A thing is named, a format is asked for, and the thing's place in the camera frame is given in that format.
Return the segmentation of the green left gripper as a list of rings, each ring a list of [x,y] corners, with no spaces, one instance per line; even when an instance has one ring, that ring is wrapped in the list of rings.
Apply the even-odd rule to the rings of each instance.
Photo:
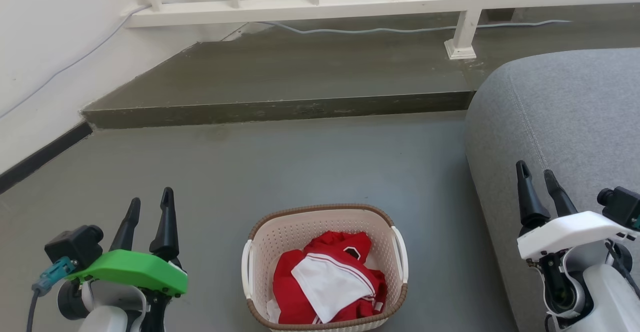
[[[169,263],[179,256],[178,221],[174,191],[171,187],[165,187],[163,190],[160,210],[157,232],[149,246],[149,252],[153,255],[130,252],[141,211],[141,200],[135,197],[121,221],[109,252],[98,257],[88,268],[71,273],[65,279],[78,279],[80,282],[84,282],[86,278],[98,279],[160,291],[172,297],[176,294],[186,294],[189,285],[188,275]]]

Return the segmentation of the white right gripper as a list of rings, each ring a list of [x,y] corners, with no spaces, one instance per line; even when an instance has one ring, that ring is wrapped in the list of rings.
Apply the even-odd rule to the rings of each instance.
[[[526,162],[519,160],[516,163],[521,223],[517,243],[522,260],[539,261],[544,252],[557,253],[605,239],[639,236],[638,231],[624,227],[596,212],[578,212],[553,170],[544,170],[543,175],[547,193],[554,202],[557,214],[557,218],[551,221],[549,221],[551,216],[548,210],[535,191],[533,178]]]

